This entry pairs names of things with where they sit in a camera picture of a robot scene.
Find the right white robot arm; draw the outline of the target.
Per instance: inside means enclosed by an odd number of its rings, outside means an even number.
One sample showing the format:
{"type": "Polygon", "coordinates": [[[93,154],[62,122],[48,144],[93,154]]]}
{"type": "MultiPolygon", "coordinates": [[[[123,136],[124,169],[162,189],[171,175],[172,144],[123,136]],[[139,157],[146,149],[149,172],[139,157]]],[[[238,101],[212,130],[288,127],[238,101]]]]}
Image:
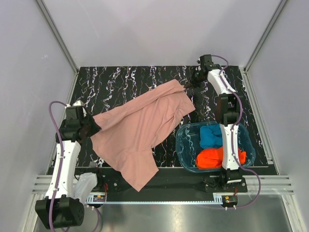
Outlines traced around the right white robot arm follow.
{"type": "Polygon", "coordinates": [[[228,192],[242,181],[237,138],[243,108],[240,97],[224,76],[228,62],[221,67],[213,62],[213,57],[221,58],[211,54],[199,57],[198,65],[184,88],[196,88],[202,82],[208,81],[218,95],[215,121],[220,125],[223,136],[223,161],[219,174],[219,186],[223,191],[228,192]]]}

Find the pink t shirt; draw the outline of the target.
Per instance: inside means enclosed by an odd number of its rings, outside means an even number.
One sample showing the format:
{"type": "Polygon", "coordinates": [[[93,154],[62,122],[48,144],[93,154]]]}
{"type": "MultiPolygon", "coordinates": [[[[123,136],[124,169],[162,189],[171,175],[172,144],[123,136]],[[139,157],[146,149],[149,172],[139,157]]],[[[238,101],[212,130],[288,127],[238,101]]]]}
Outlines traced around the pink t shirt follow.
{"type": "Polygon", "coordinates": [[[158,172],[152,149],[194,110],[184,86],[173,79],[94,116],[101,130],[91,137],[92,148],[140,191],[158,172]]]}

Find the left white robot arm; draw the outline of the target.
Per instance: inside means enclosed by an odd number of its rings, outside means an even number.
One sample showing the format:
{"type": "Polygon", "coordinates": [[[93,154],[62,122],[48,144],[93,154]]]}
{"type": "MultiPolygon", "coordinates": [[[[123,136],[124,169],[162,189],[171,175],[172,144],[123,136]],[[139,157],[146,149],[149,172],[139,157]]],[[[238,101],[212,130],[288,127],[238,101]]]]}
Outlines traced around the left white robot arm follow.
{"type": "Polygon", "coordinates": [[[49,188],[42,200],[35,203],[35,212],[46,229],[64,232],[81,226],[84,209],[90,192],[100,191],[104,179],[95,172],[80,175],[75,180],[75,167],[82,143],[100,131],[93,117],[81,100],[73,104],[62,103],[65,118],[60,125],[53,120],[56,129],[56,159],[49,188]]]}

